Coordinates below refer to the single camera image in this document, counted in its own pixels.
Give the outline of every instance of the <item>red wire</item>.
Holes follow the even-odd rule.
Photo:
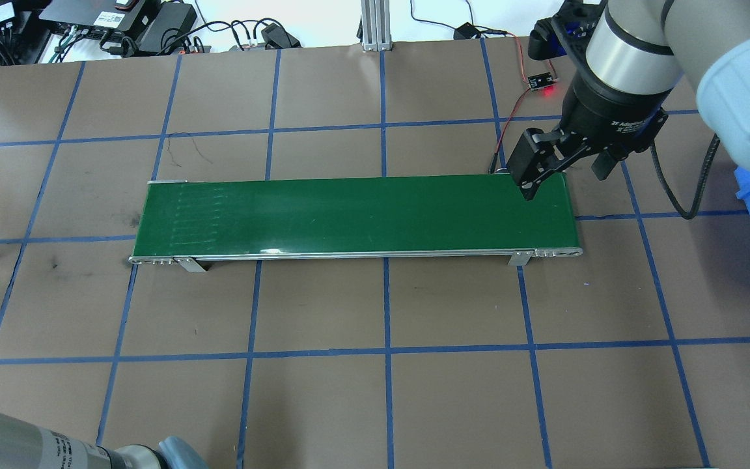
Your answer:
[[[519,98],[517,98],[517,103],[514,104],[514,109],[511,110],[511,115],[508,116],[508,120],[505,121],[505,126],[503,127],[502,133],[499,134],[499,140],[497,140],[497,148],[494,149],[494,154],[499,154],[499,147],[503,146],[503,138],[505,137],[505,131],[508,130],[508,125],[511,124],[512,119],[514,119],[514,115],[517,113],[517,110],[520,109],[520,104],[523,103],[523,99],[526,97],[526,94],[531,91],[530,89],[526,89],[523,91],[523,94],[520,95]]]
[[[529,80],[526,78],[526,68],[525,68],[525,57],[523,56],[523,42],[520,42],[520,38],[517,37],[517,35],[512,35],[512,33],[508,33],[512,38],[514,38],[515,41],[517,41],[517,49],[520,53],[520,77],[523,78],[523,83],[528,83]]]

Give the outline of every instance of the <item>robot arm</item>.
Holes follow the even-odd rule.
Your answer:
[[[604,180],[631,152],[649,148],[682,73],[702,118],[750,169],[750,1],[565,0],[529,42],[532,59],[561,55],[577,73],[560,124],[524,131],[508,161],[526,199],[580,158],[597,154],[592,170]]]

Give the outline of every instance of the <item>blue tape grid line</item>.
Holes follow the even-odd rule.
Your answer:
[[[273,163],[273,135],[277,121],[277,95],[279,94],[279,72],[282,61],[282,50],[277,50],[274,63],[273,92],[271,92],[271,116],[268,119],[268,155],[265,160],[265,180],[271,178],[271,164]],[[251,378],[253,376],[254,345],[257,338],[257,318],[259,314],[259,292],[262,281],[262,261],[257,261],[253,276],[253,303],[251,304],[251,326],[247,333],[247,356],[245,357],[245,380],[242,385],[242,412],[239,416],[239,436],[236,450],[236,467],[245,466],[245,442],[247,440],[247,413],[251,398]]]
[[[494,351],[529,351],[536,350],[587,350],[587,349],[621,349],[633,347],[669,347],[670,339],[652,339],[651,341],[604,341],[604,342],[548,342],[529,344],[484,344],[484,345],[429,345],[428,347],[390,347],[390,354],[431,354],[431,353],[473,353]],[[750,344],[750,336],[744,337],[705,337],[693,339],[676,339],[679,347],[701,347],[702,345],[741,345]],[[119,356],[121,363],[140,362],[193,362],[193,360],[267,360],[275,358],[301,358],[309,356],[377,356],[386,354],[387,349],[321,349],[321,350],[278,350],[228,353],[194,353],[194,354],[132,354]],[[0,365],[49,365],[70,363],[112,363],[114,356],[65,356],[65,357],[27,357],[0,358]]]
[[[671,113],[696,113],[696,112],[676,112]],[[514,116],[512,122],[535,121],[535,120],[557,120],[559,115],[542,115],[542,116]],[[345,124],[345,125],[320,125],[315,127],[283,127],[274,128],[276,134],[285,134],[292,132],[322,132],[327,130],[358,130],[358,128],[396,128],[396,127],[435,127],[440,125],[464,125],[464,124],[502,124],[508,120],[508,116],[500,118],[484,119],[447,119],[447,120],[425,120],[425,121],[408,121],[408,122],[373,122],[373,124]],[[215,137],[223,135],[245,135],[245,134],[268,134],[269,128],[250,128],[249,130],[218,130],[212,132],[176,132],[167,134],[171,139],[191,139],[191,137]],[[71,143],[96,143],[96,142],[123,142],[129,140],[155,140],[161,139],[161,134],[146,135],[122,135],[117,137],[92,137],[91,139],[63,139],[60,145],[71,145]],[[0,148],[32,146],[32,145],[54,145],[56,140],[27,140],[22,142],[0,142]]]
[[[268,155],[265,160],[265,181],[271,178],[271,155],[273,154],[273,135],[277,122],[277,92],[279,92],[279,65],[283,54],[277,50],[277,59],[273,71],[273,92],[271,92],[271,118],[268,120]]]
[[[245,380],[242,387],[242,413],[239,416],[239,437],[237,440],[236,466],[245,466],[245,442],[247,440],[247,410],[251,397],[251,377],[253,376],[253,359],[256,358],[254,347],[257,338],[257,317],[259,312],[259,291],[262,278],[262,261],[257,262],[253,276],[253,303],[251,305],[251,327],[247,333],[247,354],[245,358]]]
[[[132,294],[135,290],[135,279],[137,279],[137,265],[132,266],[132,272],[129,273],[129,284],[126,289],[126,299],[123,300],[123,311],[120,318],[120,326],[117,328],[117,341],[115,342],[114,356],[111,357],[112,370],[109,372],[109,380],[106,385],[106,397],[104,397],[104,407],[100,412],[100,423],[98,424],[98,436],[95,439],[96,445],[102,445],[106,431],[106,421],[109,416],[109,406],[112,404],[112,394],[114,392],[114,383],[117,377],[117,365],[120,362],[120,352],[123,348],[123,337],[126,335],[126,323],[129,320],[129,307],[132,305]]]
[[[158,134],[158,151],[155,152],[155,164],[152,166],[152,177],[150,180],[155,181],[158,178],[158,169],[161,167],[161,154],[164,151],[164,142],[167,140],[167,129],[169,128],[169,117],[173,113],[173,100],[175,99],[175,90],[178,88],[178,75],[181,72],[181,59],[179,55],[175,61],[175,72],[173,72],[173,85],[169,90],[169,99],[167,99],[167,110],[164,113],[163,124],[161,124],[161,134]]]
[[[687,412],[690,415],[691,425],[693,426],[693,434],[696,436],[696,443],[699,447],[699,456],[702,457],[702,465],[705,467],[711,466],[708,458],[708,449],[705,448],[705,441],[702,438],[702,429],[699,427],[699,418],[696,415],[696,409],[693,406],[693,397],[691,396],[690,386],[688,386],[688,378],[685,375],[684,364],[682,364],[682,355],[679,353],[679,344],[676,341],[676,333],[673,330],[673,324],[670,321],[670,312],[667,310],[667,302],[664,300],[664,291],[661,288],[661,279],[658,277],[658,269],[656,269],[656,261],[652,256],[652,248],[650,247],[650,240],[646,235],[646,228],[644,226],[644,219],[641,216],[641,211],[638,208],[638,201],[636,199],[635,190],[633,188],[633,179],[630,177],[629,169],[625,162],[621,162],[621,169],[624,173],[624,178],[627,180],[627,189],[630,193],[630,200],[633,202],[633,211],[636,214],[638,222],[638,231],[641,233],[641,238],[644,244],[644,252],[646,253],[646,260],[650,265],[650,272],[652,273],[652,281],[656,288],[656,294],[658,296],[658,304],[661,306],[661,317],[664,319],[664,326],[667,328],[667,337],[669,338],[670,347],[673,350],[673,360],[676,364],[676,371],[679,374],[679,381],[682,383],[682,392],[684,392],[685,404],[687,405]]]
[[[384,51],[379,51],[379,76],[381,86],[381,177],[386,178],[387,168],[387,59]]]
[[[51,178],[51,169],[54,166],[54,160],[57,158],[57,151],[60,148],[60,140],[63,139],[63,132],[65,132],[65,126],[68,124],[68,118],[71,116],[71,110],[74,107],[74,99],[77,98],[77,90],[80,89],[80,82],[83,80],[83,72],[86,69],[86,62],[80,64],[80,71],[77,73],[77,80],[74,82],[74,88],[71,92],[71,97],[68,99],[68,107],[66,107],[65,116],[62,117],[62,124],[60,124],[59,133],[57,133],[57,140],[54,143],[54,148],[51,151],[51,156],[48,158],[48,166],[45,168],[45,175],[42,176],[42,183],[39,186],[39,193],[36,195],[36,202],[33,204],[33,211],[29,222],[27,222],[27,228],[25,229],[25,236],[21,241],[19,247],[19,253],[16,259],[16,264],[13,265],[13,273],[11,274],[10,281],[8,282],[8,288],[5,290],[4,298],[2,300],[2,306],[0,308],[0,330],[2,330],[2,323],[5,318],[5,313],[8,311],[8,303],[10,302],[11,294],[13,293],[13,285],[16,282],[16,277],[19,273],[19,266],[25,256],[25,249],[27,248],[27,240],[31,237],[31,231],[33,230],[34,222],[36,221],[36,215],[39,213],[39,206],[42,204],[42,196],[45,195],[45,189],[48,186],[48,179]]]
[[[390,319],[389,259],[383,260],[383,364],[387,409],[387,469],[395,468],[395,439],[393,431],[393,328]]]
[[[378,59],[381,85],[381,177],[386,178],[387,166],[387,60],[383,50]],[[393,329],[390,320],[389,259],[383,259],[383,368],[384,408],[387,426],[387,469],[395,468],[393,437]]]
[[[386,148],[386,141],[382,142],[382,148]],[[386,150],[382,150],[382,175],[386,175]],[[705,210],[700,211],[697,216],[714,217],[714,216],[746,216],[747,210]],[[643,219],[658,218],[679,218],[676,212],[666,212],[661,214],[640,214]],[[576,216],[578,221],[598,221],[598,220],[634,220],[635,214],[610,214],[610,216]],[[118,234],[110,236],[68,236],[68,237],[50,237],[50,238],[0,238],[0,244],[41,244],[41,243],[105,243],[107,241],[130,241],[134,240],[134,234]]]
[[[523,302],[523,320],[526,327],[526,340],[529,342],[529,359],[532,368],[532,381],[534,384],[534,401],[536,403],[536,418],[540,426],[540,440],[542,441],[542,456],[546,467],[551,469],[551,449],[548,444],[548,428],[546,425],[546,413],[542,404],[542,387],[540,386],[540,371],[536,362],[536,345],[534,344],[534,332],[531,324],[531,312],[529,311],[529,293],[526,291],[526,277],[523,267],[517,267],[517,277],[520,285],[520,300]]]
[[[167,128],[169,127],[169,118],[173,112],[173,100],[175,99],[175,90],[178,88],[178,75],[181,72],[181,59],[179,55],[175,62],[175,72],[173,72],[173,84],[170,88],[169,99],[167,99],[167,110],[164,112],[164,120],[161,125],[161,134],[158,137],[158,151],[155,154],[155,162],[152,164],[152,180],[158,177],[158,169],[161,165],[161,153],[163,152],[164,141],[167,139]],[[98,436],[95,439],[96,445],[101,445],[104,441],[106,431],[106,422],[109,416],[109,407],[112,405],[112,395],[114,392],[114,383],[117,377],[117,366],[120,363],[120,354],[123,348],[123,337],[126,335],[126,324],[129,319],[129,308],[132,305],[132,296],[135,290],[135,280],[137,279],[137,265],[134,265],[129,273],[129,285],[126,291],[126,299],[123,302],[123,311],[121,314],[120,326],[117,328],[117,341],[115,342],[114,356],[112,357],[112,370],[109,372],[109,379],[106,385],[106,397],[104,398],[104,407],[100,414],[100,423],[98,424]]]
[[[488,47],[485,45],[485,38],[479,38],[479,45],[482,47],[482,61],[485,62],[485,75],[488,77],[488,91],[491,93],[491,108],[493,109],[493,125],[497,131],[497,141],[502,136],[502,130],[499,125],[499,109],[497,107],[497,90],[493,86],[493,74],[491,74],[491,61],[488,59]],[[499,146],[499,166],[505,168],[505,149],[502,143]]]

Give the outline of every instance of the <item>green conveyor belt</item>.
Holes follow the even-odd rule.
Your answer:
[[[133,262],[580,253],[564,175],[150,184]]]

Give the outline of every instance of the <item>power adapter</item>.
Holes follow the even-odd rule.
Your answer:
[[[283,29],[279,24],[272,23],[262,30],[262,39],[267,50],[288,50],[303,47],[300,41]]]
[[[181,42],[175,42],[173,36],[180,36],[189,33],[193,29],[193,23],[196,22],[196,9],[189,3],[166,2],[161,4],[161,10],[158,15],[146,28],[141,35],[137,45],[136,55],[157,55],[164,47],[171,42],[170,48],[165,53],[172,53],[173,50],[181,45]]]
[[[473,24],[465,23],[462,24],[462,26],[457,27],[455,30],[453,30],[453,38],[454,39],[474,39],[481,36],[482,33],[477,29],[477,27],[473,26]]]

